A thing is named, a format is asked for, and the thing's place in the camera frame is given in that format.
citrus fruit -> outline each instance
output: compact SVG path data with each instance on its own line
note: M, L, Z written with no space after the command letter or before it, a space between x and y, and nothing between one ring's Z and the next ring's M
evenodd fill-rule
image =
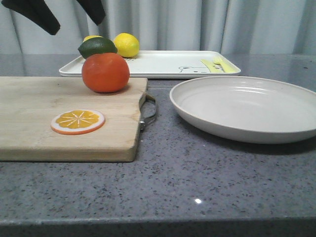
M82 42L78 51L82 57L86 59L96 53L117 53L118 49L110 39L104 37L93 37Z
M103 114L96 110L72 110L56 116L50 126L60 134L79 135L97 130L104 122Z
M83 63L84 84L95 92L116 92L129 80L129 67L124 58L116 53L94 54Z
M96 37L102 37L102 36L86 36L86 37L83 39L83 42L85 42L85 41L88 40L88 39L96 38Z
M131 58L136 56L139 52L138 39L129 33L117 35L113 42L118 49L118 54L122 57Z

lime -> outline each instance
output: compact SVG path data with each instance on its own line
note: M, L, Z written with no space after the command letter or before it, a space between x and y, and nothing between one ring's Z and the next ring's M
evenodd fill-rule
M87 58L96 53L117 53L118 49L110 39L93 37L82 42L78 51L83 58Z
M138 39L129 33L117 35L113 42L118 49L118 54L122 57L131 58L136 56L139 52Z
M85 42L85 41L88 40L88 39L95 38L95 37L102 37L102 36L86 36L86 37L83 39L83 42Z

black object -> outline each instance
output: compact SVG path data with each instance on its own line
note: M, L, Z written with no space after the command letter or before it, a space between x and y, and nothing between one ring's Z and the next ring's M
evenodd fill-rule
M101 0L77 0L77 2L96 25L103 21L105 12Z
M51 35L55 35L60 29L59 22L44 0L2 0L1 3L29 18Z

wooden cutting board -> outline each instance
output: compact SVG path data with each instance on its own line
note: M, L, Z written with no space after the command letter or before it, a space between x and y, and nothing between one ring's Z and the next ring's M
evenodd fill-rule
M0 77L0 160L133 161L146 89L146 78L102 94L82 78ZM55 116L75 109L97 110L105 124L82 135L50 128Z

yellow utensil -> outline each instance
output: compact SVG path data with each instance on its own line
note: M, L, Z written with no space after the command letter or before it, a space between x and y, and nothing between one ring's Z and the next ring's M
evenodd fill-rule
M222 73L222 70L216 68L216 65L213 62L210 62L206 59L201 59L200 60L205 66L207 66L207 68L209 69L209 71L211 73Z
M215 57L213 59L213 63L217 65L221 65L225 73L235 73L236 69L234 69L231 65L228 64L223 58Z

